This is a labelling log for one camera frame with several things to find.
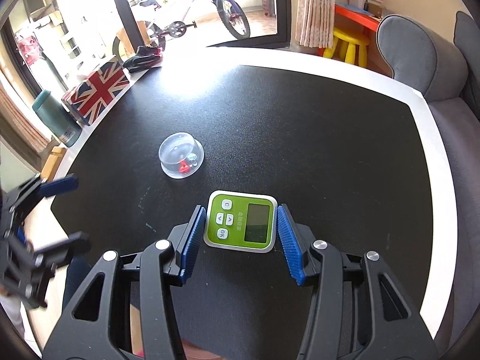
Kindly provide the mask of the white pink bicycle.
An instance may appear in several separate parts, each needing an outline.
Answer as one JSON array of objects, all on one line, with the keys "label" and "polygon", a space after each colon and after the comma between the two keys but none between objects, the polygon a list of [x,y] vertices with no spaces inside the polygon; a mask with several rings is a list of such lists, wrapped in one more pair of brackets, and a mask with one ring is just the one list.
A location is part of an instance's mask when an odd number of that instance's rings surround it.
[{"label": "white pink bicycle", "polygon": [[127,0],[143,43],[165,48],[179,39],[210,46],[251,37],[251,0]]}]

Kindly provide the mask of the wooden chair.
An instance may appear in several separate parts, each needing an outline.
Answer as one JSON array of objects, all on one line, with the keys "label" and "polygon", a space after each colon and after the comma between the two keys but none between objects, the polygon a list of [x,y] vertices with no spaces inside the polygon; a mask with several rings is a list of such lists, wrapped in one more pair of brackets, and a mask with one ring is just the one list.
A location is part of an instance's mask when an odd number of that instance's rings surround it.
[{"label": "wooden chair", "polygon": [[67,149],[61,146],[56,146],[51,150],[41,170],[41,178],[43,180],[52,181],[55,178],[55,174],[66,152]]}]

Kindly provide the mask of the orange kids table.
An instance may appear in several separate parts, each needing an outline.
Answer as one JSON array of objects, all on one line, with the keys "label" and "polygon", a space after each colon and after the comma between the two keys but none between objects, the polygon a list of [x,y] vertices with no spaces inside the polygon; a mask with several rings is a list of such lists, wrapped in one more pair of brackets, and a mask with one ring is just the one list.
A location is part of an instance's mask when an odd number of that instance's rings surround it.
[{"label": "orange kids table", "polygon": [[[363,35],[366,35],[370,39],[370,44],[368,47],[374,43],[374,35],[377,33],[377,29],[379,27],[379,21],[377,19],[365,13],[360,13],[352,10],[351,8],[344,7],[340,4],[335,6],[334,13],[334,27],[338,27],[343,30],[352,30],[357,33],[363,33]],[[323,51],[324,49],[320,48],[318,49],[317,54],[322,56]],[[334,57],[336,57],[338,60],[341,60],[340,57],[338,57],[338,53],[335,53]]]}]

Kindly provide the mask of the green white digital timer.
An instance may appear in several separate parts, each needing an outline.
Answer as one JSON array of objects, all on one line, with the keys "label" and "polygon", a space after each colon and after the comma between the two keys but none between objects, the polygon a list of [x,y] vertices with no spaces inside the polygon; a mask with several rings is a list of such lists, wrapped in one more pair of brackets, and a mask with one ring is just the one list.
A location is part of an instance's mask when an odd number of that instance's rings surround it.
[{"label": "green white digital timer", "polygon": [[203,240],[214,248],[266,254],[276,241],[277,209],[274,197],[217,190],[208,200]]}]

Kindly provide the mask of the teal thermos bottle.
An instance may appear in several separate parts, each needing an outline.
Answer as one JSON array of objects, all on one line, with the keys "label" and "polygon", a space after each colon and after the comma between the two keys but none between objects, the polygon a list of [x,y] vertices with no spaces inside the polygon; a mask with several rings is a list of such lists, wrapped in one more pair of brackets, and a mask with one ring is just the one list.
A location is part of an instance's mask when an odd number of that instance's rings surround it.
[{"label": "teal thermos bottle", "polygon": [[32,104],[33,111],[49,130],[66,146],[72,147],[81,134],[80,125],[56,100],[49,90],[43,90]]}]

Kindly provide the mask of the union jack tissue box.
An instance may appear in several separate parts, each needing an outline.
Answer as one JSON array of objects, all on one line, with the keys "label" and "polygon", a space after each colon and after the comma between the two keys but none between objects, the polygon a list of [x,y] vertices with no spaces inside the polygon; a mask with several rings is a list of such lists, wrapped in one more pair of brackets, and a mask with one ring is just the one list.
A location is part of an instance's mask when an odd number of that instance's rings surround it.
[{"label": "union jack tissue box", "polygon": [[129,84],[122,64],[112,56],[62,96],[62,103],[84,125],[92,125]]}]

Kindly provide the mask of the pink patterned curtain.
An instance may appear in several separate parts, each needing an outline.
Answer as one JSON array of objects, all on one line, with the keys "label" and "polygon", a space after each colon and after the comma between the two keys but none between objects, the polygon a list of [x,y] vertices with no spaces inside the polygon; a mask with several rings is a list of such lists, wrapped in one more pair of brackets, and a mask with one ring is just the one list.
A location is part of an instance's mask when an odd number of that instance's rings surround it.
[{"label": "pink patterned curtain", "polygon": [[295,41],[302,47],[332,47],[336,0],[298,0]]}]

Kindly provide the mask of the yellow plastic stool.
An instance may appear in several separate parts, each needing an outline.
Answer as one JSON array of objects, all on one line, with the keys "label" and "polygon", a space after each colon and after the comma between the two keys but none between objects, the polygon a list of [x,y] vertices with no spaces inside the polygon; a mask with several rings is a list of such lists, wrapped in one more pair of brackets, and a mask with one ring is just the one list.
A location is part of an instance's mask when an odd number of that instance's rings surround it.
[{"label": "yellow plastic stool", "polygon": [[334,28],[334,43],[331,48],[324,49],[323,57],[331,59],[335,53],[344,63],[366,68],[368,63],[367,48],[370,39],[352,30]]}]

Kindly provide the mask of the grey sofa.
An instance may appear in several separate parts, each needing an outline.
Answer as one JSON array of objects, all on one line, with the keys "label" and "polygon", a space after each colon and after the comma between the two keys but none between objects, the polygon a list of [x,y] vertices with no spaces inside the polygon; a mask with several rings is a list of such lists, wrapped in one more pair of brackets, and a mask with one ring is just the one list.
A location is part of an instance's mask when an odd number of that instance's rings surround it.
[{"label": "grey sofa", "polygon": [[415,20],[389,15],[377,46],[395,80],[419,90],[448,155],[458,243],[452,290],[434,339],[441,359],[479,358],[479,27],[456,14],[447,41]]}]

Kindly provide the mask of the black gloves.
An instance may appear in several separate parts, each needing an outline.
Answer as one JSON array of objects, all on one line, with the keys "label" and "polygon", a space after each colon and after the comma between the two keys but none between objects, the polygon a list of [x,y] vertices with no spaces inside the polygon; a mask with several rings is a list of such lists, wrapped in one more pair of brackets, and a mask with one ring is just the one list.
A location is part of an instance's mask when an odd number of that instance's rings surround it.
[{"label": "black gloves", "polygon": [[129,73],[141,72],[153,68],[163,59],[162,47],[157,46],[139,46],[137,47],[137,54],[128,58],[123,63],[123,68],[127,69]]}]

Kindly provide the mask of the clear round plastic container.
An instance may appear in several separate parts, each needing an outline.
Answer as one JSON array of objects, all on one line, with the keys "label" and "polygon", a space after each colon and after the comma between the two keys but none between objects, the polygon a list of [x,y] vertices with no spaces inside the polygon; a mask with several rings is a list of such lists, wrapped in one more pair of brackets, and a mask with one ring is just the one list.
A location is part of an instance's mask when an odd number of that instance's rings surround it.
[{"label": "clear round plastic container", "polygon": [[163,172],[180,180],[192,176],[202,166],[204,150],[189,133],[174,133],[160,145],[159,160]]}]

